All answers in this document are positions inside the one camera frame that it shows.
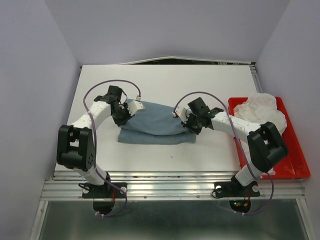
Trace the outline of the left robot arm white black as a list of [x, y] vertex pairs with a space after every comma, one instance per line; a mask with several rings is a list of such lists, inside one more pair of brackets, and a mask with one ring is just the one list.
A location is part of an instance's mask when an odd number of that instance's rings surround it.
[[96, 164], [97, 129], [111, 117], [117, 126], [122, 126], [140, 109], [141, 103], [132, 100], [121, 102], [122, 88], [111, 85], [105, 95], [98, 95], [86, 113], [70, 125], [58, 130], [56, 162], [71, 169], [94, 186], [100, 197], [111, 193], [110, 177]]

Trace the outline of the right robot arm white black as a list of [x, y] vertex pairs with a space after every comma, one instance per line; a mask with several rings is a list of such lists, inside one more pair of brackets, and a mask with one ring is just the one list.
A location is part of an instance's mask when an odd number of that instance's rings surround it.
[[221, 108], [210, 109], [202, 98], [188, 104], [188, 108], [176, 107], [174, 115], [181, 119], [183, 127], [198, 135], [203, 128], [220, 131], [248, 145], [246, 165], [230, 181], [217, 182], [215, 194], [218, 198], [242, 197], [257, 188], [257, 180], [287, 157], [289, 150], [277, 127], [267, 121], [259, 124], [249, 122]]

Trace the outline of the light blue denim skirt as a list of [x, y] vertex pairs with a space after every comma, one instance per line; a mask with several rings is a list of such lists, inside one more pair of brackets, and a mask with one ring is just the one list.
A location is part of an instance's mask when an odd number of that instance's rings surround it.
[[117, 141], [131, 145], [178, 145], [194, 144], [197, 135], [181, 125], [172, 115], [173, 107], [142, 102], [144, 110], [138, 112], [120, 127]]

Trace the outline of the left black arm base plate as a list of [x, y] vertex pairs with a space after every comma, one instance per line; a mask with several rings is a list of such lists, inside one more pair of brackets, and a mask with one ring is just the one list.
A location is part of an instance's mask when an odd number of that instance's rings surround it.
[[90, 183], [79, 183], [82, 189], [83, 199], [125, 199], [123, 193], [108, 184], [93, 185]]

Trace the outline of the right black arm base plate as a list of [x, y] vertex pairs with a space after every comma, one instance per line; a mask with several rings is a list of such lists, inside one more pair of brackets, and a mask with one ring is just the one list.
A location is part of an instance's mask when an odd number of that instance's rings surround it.
[[242, 186], [234, 181], [219, 181], [214, 183], [214, 189], [211, 192], [211, 196], [216, 199], [259, 197], [260, 195], [260, 189], [256, 181], [247, 186]]

